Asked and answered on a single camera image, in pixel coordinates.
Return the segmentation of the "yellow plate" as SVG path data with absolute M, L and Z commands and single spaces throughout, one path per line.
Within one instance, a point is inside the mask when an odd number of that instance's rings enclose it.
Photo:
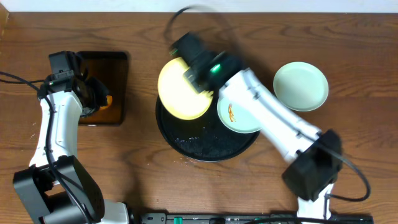
M 157 89 L 161 103 L 174 117 L 182 120 L 197 119 L 208 110 L 213 92 L 197 93 L 184 77 L 190 67 L 181 57 L 164 65 L 160 71 Z

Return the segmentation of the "green yellow sponge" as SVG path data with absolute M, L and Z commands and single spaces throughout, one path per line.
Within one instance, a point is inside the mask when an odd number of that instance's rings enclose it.
M 99 109 L 105 110 L 105 109 L 109 108 L 111 106 L 112 102 L 113 102 L 113 97 L 111 95 L 107 95 L 106 96 L 106 105 L 100 106 Z

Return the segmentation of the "light green plate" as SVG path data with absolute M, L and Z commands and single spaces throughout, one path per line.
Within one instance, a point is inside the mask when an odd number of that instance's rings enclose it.
M 295 111 L 313 111 L 321 107 L 329 94 L 323 72 L 306 62 L 290 62 L 278 69 L 273 80 L 276 97 Z
M 217 113 L 221 122 L 234 132 L 249 134 L 261 130 L 250 112 L 227 98 L 218 99 Z

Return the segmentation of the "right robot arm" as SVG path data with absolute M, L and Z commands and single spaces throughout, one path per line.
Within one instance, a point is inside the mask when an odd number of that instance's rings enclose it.
M 254 117 L 289 165 L 282 179 L 298 197 L 298 217 L 331 218 L 329 199 L 342 168 L 333 156 L 341 152 L 339 137 L 333 131 L 322 133 L 286 108 L 239 57 L 216 54 L 189 32 L 170 47 L 188 65 L 183 77 L 191 88 L 216 91 Z

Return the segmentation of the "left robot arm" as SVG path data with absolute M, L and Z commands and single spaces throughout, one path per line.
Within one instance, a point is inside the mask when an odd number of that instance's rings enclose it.
M 37 90 L 39 140 L 28 168 L 14 174 L 17 195 L 34 223 L 131 223 L 127 205 L 103 197 L 77 153 L 79 124 L 122 122 L 127 55 L 61 51 L 49 61 Z

